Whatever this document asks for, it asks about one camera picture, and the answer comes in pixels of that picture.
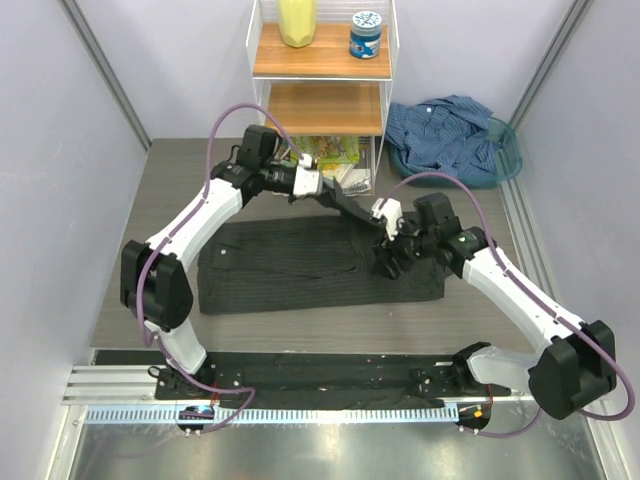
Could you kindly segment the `black pinstripe long sleeve shirt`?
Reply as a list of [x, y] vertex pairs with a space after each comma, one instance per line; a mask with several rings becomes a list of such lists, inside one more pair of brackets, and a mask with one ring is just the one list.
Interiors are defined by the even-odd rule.
[[398, 279], [374, 267], [380, 230], [343, 214], [229, 222], [198, 258], [203, 315], [435, 301], [446, 271], [422, 261]]

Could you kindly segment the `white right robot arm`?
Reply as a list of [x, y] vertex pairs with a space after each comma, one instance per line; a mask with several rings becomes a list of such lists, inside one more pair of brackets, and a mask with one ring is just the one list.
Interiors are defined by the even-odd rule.
[[616, 388], [612, 330], [549, 298], [483, 229], [463, 228], [446, 195], [423, 196], [409, 213], [397, 200], [378, 199], [372, 218], [384, 230], [374, 247], [384, 275], [396, 279], [433, 259], [491, 300], [533, 348], [523, 354], [479, 342], [459, 351], [451, 371], [457, 391], [472, 395], [496, 384], [531, 395], [545, 413], [564, 419]]

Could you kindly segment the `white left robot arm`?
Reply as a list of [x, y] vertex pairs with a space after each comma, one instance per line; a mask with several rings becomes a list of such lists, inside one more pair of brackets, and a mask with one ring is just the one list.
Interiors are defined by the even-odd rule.
[[120, 301], [138, 321], [146, 345], [158, 344], [178, 386], [205, 397], [214, 369], [189, 319], [194, 296], [187, 272], [220, 227], [261, 192], [330, 205], [344, 197], [338, 181], [324, 177], [307, 154], [295, 165], [276, 159], [282, 142], [274, 129], [251, 125], [228, 159], [208, 168], [204, 185], [166, 227], [121, 252]]

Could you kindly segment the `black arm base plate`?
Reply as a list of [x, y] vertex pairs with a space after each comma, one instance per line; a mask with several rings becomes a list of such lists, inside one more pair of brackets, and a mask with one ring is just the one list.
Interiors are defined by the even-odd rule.
[[466, 378], [443, 355], [220, 352], [210, 358], [211, 385], [254, 388], [252, 409], [439, 408], [446, 399], [511, 395], [503, 386]]

